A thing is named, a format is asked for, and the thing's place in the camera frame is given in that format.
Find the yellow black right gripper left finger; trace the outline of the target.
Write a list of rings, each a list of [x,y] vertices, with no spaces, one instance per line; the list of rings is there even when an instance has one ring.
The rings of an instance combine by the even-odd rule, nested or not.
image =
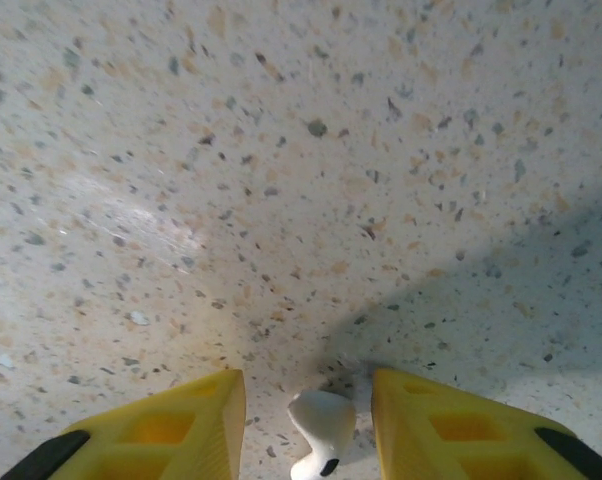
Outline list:
[[[223,370],[83,419],[44,441],[6,479],[236,479],[245,383]]]

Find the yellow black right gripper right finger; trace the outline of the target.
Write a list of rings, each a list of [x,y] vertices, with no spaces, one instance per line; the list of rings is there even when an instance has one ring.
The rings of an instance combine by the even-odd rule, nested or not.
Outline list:
[[[374,372],[371,413],[384,479],[602,479],[562,424],[407,372]]]

